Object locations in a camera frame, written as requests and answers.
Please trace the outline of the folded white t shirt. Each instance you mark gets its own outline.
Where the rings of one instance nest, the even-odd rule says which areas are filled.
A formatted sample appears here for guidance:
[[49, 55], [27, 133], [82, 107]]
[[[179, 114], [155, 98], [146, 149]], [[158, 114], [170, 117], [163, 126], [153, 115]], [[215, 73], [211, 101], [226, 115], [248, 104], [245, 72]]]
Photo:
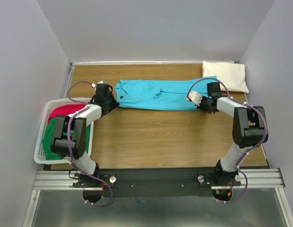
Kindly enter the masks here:
[[204, 69], [203, 77], [216, 76], [229, 91], [249, 93], [245, 81], [244, 64], [203, 61], [202, 66]]

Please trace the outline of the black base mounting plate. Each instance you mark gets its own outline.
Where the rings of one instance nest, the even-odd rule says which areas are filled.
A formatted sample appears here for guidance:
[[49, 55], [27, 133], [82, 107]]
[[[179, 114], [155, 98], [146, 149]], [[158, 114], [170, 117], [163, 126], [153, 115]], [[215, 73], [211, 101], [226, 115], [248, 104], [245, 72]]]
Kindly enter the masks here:
[[121, 197], [211, 196], [214, 190], [240, 186], [238, 173], [216, 176], [214, 168], [100, 169], [97, 181], [75, 174], [74, 188], [98, 190], [99, 195]]

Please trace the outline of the cyan polo t shirt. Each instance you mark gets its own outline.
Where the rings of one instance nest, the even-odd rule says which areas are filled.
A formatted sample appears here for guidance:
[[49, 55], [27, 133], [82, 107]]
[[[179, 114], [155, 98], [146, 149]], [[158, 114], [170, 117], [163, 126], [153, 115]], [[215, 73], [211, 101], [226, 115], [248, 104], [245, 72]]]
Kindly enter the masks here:
[[117, 101], [123, 108], [160, 111], [195, 111], [194, 103], [186, 99], [192, 87], [203, 96], [207, 84], [215, 82], [216, 76], [201, 80], [120, 80], [115, 86]]

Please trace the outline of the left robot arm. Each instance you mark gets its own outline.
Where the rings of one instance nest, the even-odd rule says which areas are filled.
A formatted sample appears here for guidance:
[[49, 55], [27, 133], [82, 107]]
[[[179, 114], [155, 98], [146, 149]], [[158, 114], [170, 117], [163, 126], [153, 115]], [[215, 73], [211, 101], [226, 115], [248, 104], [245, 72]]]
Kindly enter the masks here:
[[69, 164], [84, 175], [83, 181], [90, 187], [99, 182], [109, 187], [100, 179], [99, 165], [86, 153], [86, 129], [94, 121], [110, 113], [119, 106], [113, 95], [113, 87], [103, 81], [88, 83], [95, 94], [84, 107], [69, 115], [56, 117], [50, 149], [53, 153], [68, 160]]

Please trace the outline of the red t shirt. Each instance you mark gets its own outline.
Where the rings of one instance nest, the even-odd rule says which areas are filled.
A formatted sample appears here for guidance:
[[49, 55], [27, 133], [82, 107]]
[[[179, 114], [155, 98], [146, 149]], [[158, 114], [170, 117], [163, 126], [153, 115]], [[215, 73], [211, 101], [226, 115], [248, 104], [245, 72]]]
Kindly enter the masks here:
[[71, 104], [71, 105], [62, 105], [59, 106], [57, 108], [55, 108], [49, 115], [48, 120], [47, 120], [47, 124], [50, 123], [51, 119], [54, 117], [57, 117], [59, 115], [69, 115], [69, 114], [73, 114], [76, 111], [81, 110], [82, 108], [84, 108], [86, 106], [86, 104]]

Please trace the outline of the aluminium frame rail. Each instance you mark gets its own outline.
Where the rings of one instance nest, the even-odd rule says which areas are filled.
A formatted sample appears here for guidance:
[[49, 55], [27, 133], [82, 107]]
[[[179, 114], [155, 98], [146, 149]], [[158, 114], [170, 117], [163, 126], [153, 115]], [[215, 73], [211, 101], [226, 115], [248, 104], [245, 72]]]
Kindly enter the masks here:
[[286, 227], [279, 169], [243, 169], [240, 186], [209, 197], [105, 197], [74, 188], [75, 172], [36, 174], [25, 227]]

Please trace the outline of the white plastic laundry basket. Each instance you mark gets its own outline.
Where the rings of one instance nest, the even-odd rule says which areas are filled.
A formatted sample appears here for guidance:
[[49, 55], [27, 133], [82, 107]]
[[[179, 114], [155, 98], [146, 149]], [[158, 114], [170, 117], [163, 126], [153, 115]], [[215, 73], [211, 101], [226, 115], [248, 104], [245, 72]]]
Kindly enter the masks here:
[[52, 100], [45, 105], [34, 152], [34, 161], [37, 164], [55, 165], [69, 163], [68, 159], [61, 158], [50, 151], [50, 143], [53, 135], [53, 124], [50, 124], [50, 121], [54, 118], [54, 111], [57, 108], [74, 104], [74, 102], [65, 98]]

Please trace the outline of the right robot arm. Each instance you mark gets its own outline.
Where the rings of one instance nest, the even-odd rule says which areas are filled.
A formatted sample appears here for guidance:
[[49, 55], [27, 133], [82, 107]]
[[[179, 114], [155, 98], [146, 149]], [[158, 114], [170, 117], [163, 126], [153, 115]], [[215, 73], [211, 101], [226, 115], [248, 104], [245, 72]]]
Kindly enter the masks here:
[[223, 96], [219, 82], [207, 84], [207, 96], [197, 98], [197, 109], [209, 114], [224, 112], [233, 118], [233, 143], [227, 154], [220, 159], [208, 174], [198, 174], [203, 187], [227, 186], [229, 182], [240, 185], [239, 168], [246, 157], [255, 148], [268, 140], [268, 127], [265, 109], [240, 103], [231, 97]]

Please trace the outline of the green t shirt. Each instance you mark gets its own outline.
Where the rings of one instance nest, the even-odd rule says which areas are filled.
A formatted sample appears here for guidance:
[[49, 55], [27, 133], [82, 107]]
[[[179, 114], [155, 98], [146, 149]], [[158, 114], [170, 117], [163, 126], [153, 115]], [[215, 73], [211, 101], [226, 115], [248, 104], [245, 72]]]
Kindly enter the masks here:
[[[55, 122], [56, 122], [56, 117], [51, 119], [50, 123], [46, 127], [45, 134], [42, 139], [42, 145], [43, 145], [43, 149], [44, 149], [45, 158], [46, 158], [46, 160], [50, 160], [50, 161], [63, 159], [63, 157], [53, 153], [50, 148]], [[86, 128], [86, 152], [87, 152], [87, 154], [89, 151], [89, 137], [90, 137], [90, 125], [88, 125]]]

